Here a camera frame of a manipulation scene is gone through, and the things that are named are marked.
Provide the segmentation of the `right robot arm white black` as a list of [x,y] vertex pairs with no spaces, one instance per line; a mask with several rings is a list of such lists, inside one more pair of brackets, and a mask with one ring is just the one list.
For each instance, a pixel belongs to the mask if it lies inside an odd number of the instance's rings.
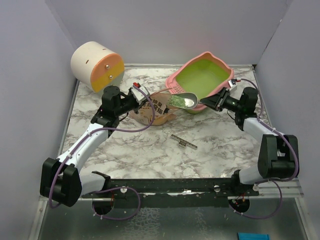
[[234,112],[234,122],[238,128],[250,134],[260,143],[255,166],[241,169],[237,179],[230,182],[229,189],[240,196],[248,185],[268,181],[291,181],[299,173],[298,139],[292,134],[284,134],[263,122],[256,113],[259,91],[253,87],[244,88],[240,99],[230,96],[223,88],[217,94],[202,98],[200,103],[221,112],[226,109]]

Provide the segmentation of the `beige cat litter bag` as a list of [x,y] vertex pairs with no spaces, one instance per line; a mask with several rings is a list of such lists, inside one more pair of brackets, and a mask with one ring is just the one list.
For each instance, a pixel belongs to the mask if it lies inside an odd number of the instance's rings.
[[[152,126],[161,126],[177,118],[177,110],[172,107],[167,107],[167,102],[170,97],[171,94],[169,93],[169,88],[161,89],[150,95],[149,98],[152,101],[155,110],[155,117]],[[150,103],[147,101],[138,113],[131,111],[129,116],[140,124],[148,125],[153,119],[153,112]]]

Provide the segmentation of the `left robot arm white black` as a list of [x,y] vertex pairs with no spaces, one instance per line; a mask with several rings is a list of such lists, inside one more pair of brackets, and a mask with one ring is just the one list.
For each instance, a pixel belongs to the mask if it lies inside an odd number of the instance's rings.
[[56,159],[47,158],[42,165],[40,195],[48,198],[52,209],[60,205],[72,207],[86,194],[103,198],[110,193],[108,176],[99,172],[80,176],[80,171],[93,152],[118,131],[119,117],[138,112],[149,100],[150,92],[138,83],[128,93],[115,85],[104,88],[101,105],[83,135],[66,152]]

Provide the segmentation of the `grey metal scoop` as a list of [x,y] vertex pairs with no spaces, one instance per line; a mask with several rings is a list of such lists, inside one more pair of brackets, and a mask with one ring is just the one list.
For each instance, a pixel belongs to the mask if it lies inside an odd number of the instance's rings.
[[185,103],[186,103],[187,107],[184,110],[192,110],[199,103],[198,97],[192,92],[176,93],[176,94],[172,94],[172,95],[177,95],[177,96],[185,98]]

